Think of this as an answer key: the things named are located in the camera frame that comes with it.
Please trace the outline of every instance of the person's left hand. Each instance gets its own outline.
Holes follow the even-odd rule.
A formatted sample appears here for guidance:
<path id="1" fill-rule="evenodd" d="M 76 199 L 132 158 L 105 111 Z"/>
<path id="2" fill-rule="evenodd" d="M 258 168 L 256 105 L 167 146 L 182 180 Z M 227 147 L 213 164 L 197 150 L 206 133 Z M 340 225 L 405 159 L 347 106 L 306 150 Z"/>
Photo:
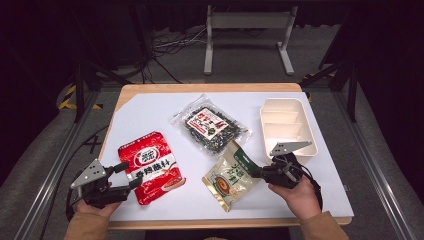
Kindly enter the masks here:
<path id="1" fill-rule="evenodd" d="M 115 212 L 115 210 L 121 205 L 121 203 L 122 202 L 107 204 L 104 208 L 100 209 L 100 208 L 96 208 L 96 207 L 88 205 L 82 199 L 78 202 L 77 212 L 94 214 L 94 215 L 109 218 L 112 215 L 112 213 Z"/>

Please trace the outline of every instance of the gray carpet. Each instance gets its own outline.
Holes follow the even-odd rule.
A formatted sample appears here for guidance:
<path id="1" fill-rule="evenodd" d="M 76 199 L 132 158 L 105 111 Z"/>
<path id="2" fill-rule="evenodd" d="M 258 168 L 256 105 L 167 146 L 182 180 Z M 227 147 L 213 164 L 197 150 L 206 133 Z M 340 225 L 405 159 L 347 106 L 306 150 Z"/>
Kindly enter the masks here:
<path id="1" fill-rule="evenodd" d="M 317 72 L 337 27 L 294 29 L 288 52 L 295 74 L 287 76 L 276 49 L 279 33 L 266 30 L 257 37 L 239 32 L 222 32 L 214 39 L 214 65 L 210 76 L 203 75 L 205 45 L 197 43 L 174 55 L 165 55 L 158 61 L 183 82 L 204 83 L 253 83 L 253 82 L 300 82 L 308 73 Z M 154 61 L 149 62 L 150 80 L 155 83 L 172 83 L 174 80 Z M 142 82 L 141 75 L 130 79 Z M 312 95 L 311 106 L 336 164 L 343 184 L 348 187 L 348 197 L 355 217 L 343 229 L 351 239 L 399 239 L 395 228 L 376 191 L 372 178 L 361 160 L 361 152 L 343 118 L 335 94 L 326 87 L 326 81 L 316 82 L 305 90 Z M 109 124 L 119 96 L 120 87 L 114 82 L 104 81 L 104 87 L 95 100 L 103 104 L 101 110 L 91 110 L 80 133 L 74 141 L 72 151 L 87 137 Z M 399 205 L 417 239 L 424 239 L 424 208 L 412 188 L 399 171 L 393 156 L 382 137 L 371 109 L 358 93 L 357 126 L 361 129 L 371 155 L 378 162 L 384 176 L 396 196 Z M 42 187 L 52 164 L 61 151 L 68 133 L 74 126 L 75 110 L 63 109 L 21 157 L 13 172 L 0 189 L 0 239 L 13 239 L 38 190 Z M 101 131 L 99 142 L 106 131 Z M 100 147 L 80 148 L 72 158 L 60 183 L 57 197 L 50 214 L 44 239 L 62 239 L 67 220 L 64 214 L 65 197 L 74 174 L 98 156 Z M 30 234 L 30 239 L 39 239 L 47 215 L 48 205 Z M 303 239 L 298 227 L 290 228 L 291 239 Z M 144 231 L 110 231 L 109 239 L 144 239 Z"/>

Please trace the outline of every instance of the white metal stand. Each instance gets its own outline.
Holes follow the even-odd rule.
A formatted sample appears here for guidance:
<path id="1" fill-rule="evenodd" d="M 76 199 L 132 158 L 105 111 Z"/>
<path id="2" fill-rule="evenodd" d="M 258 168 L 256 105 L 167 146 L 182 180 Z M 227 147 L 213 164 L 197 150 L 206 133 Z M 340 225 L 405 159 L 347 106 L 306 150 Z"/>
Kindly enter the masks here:
<path id="1" fill-rule="evenodd" d="M 277 42 L 277 47 L 286 73 L 293 75 L 294 70 L 287 54 L 287 44 L 296 18 L 296 12 L 297 6 L 292 7 L 290 12 L 212 12 L 209 5 L 206 26 L 208 40 L 206 44 L 204 74 L 210 75 L 212 73 L 213 28 L 284 28 L 284 41 Z"/>

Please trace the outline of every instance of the white container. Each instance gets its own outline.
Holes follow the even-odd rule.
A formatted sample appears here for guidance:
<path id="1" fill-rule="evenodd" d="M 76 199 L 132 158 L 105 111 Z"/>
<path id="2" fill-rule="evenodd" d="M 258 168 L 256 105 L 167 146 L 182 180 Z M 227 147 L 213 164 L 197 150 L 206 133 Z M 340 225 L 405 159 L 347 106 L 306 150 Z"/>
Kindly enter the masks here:
<path id="1" fill-rule="evenodd" d="M 318 153 L 301 101 L 294 98 L 268 98 L 260 114 L 268 163 L 272 163 L 270 152 L 278 142 L 311 141 L 311 145 L 293 153 L 296 156 L 315 156 Z"/>

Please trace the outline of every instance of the white paper sheet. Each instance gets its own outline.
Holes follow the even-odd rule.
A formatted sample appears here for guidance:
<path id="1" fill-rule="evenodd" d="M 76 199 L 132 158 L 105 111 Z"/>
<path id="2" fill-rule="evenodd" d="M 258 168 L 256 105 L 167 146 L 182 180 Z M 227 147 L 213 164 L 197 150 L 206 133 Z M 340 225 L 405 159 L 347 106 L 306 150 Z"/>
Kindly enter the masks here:
<path id="1" fill-rule="evenodd" d="M 202 93 L 146 93 L 138 94 L 123 105 L 113 117 L 101 159 L 103 166 L 118 163 L 118 148 L 152 131 L 161 132 L 176 157 L 187 182 L 166 193 L 147 206 L 138 204 L 134 192 L 112 215 L 111 221 L 143 220 L 204 220 L 204 219 L 255 219 L 291 218 L 294 215 L 282 198 L 271 192 L 261 181 L 251 192 L 232 205 L 226 213 L 202 183 L 202 176 L 215 164 L 216 159 L 202 153 L 191 140 L 170 123 L 173 115 Z M 262 137 L 260 108 L 267 98 L 296 98 L 305 108 L 315 137 L 318 153 L 298 160 L 313 174 L 322 187 L 324 211 L 334 217 L 352 217 L 353 211 L 340 181 L 333 160 L 319 130 L 318 124 L 302 92 L 241 92 L 205 93 L 212 102 L 253 131 L 248 142 L 242 145 L 247 155 L 259 166 L 266 165 Z M 113 174 L 113 186 L 128 184 L 125 173 Z"/>

